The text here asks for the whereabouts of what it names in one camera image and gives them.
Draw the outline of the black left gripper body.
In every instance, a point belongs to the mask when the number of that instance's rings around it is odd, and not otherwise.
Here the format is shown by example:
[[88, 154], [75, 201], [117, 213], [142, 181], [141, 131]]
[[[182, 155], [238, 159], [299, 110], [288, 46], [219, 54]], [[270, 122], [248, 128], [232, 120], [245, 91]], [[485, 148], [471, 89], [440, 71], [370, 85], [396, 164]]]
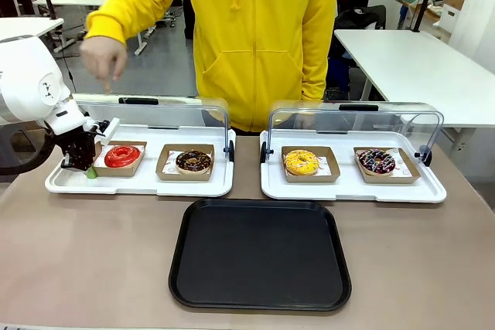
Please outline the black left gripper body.
[[64, 155], [61, 168], [87, 171], [94, 163], [96, 155], [94, 138], [97, 132], [75, 128], [60, 136], [60, 148]]

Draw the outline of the person right hand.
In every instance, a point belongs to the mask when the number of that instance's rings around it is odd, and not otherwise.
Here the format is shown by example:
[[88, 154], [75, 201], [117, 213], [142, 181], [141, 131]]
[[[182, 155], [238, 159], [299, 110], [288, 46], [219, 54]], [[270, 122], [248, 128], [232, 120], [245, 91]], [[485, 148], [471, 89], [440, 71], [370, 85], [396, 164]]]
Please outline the person right hand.
[[110, 94], [111, 85], [125, 69], [128, 59], [126, 46], [112, 38], [95, 36], [82, 42], [80, 54], [87, 70], [103, 83], [104, 92]]

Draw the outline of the person left hand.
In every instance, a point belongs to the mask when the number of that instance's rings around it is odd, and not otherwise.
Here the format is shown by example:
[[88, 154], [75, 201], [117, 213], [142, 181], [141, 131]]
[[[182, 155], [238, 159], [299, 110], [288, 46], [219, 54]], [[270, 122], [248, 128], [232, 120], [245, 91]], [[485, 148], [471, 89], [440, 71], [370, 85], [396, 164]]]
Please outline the person left hand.
[[315, 130], [321, 128], [321, 115], [316, 113], [302, 113], [295, 115], [294, 129]]

